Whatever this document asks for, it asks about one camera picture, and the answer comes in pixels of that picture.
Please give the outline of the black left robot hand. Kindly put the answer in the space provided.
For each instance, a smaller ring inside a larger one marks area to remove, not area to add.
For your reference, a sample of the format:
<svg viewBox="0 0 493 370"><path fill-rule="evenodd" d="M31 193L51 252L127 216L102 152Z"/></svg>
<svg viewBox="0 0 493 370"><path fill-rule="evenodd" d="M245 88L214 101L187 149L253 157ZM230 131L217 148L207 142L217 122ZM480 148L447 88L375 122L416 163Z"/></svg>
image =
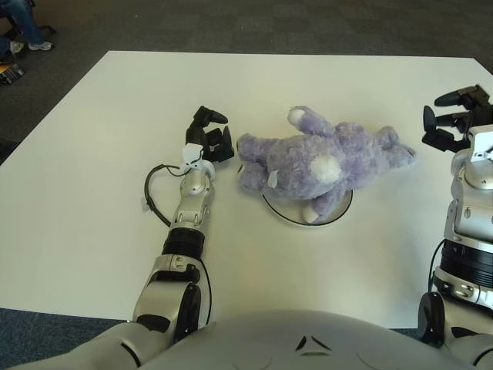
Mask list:
<svg viewBox="0 0 493 370"><path fill-rule="evenodd" d="M206 132L205 128L210 123L224 124L225 127ZM200 158L211 163L220 163L234 157L227 123L228 119L222 113L201 106L186 131L186 144L197 144L200 147Z"/></svg>

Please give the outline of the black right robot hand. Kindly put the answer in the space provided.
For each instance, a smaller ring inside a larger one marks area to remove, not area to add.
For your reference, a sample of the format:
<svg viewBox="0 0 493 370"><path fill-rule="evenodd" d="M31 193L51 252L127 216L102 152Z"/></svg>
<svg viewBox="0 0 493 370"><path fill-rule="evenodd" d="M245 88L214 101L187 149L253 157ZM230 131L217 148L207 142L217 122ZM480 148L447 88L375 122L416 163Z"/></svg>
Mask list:
<svg viewBox="0 0 493 370"><path fill-rule="evenodd" d="M424 106L424 135L421 142L442 152L456 153L469 149L472 128L492 124L492 104L489 98L480 85L439 96L434 101L435 106L463 106L466 111L436 116L430 106Z"/></svg>

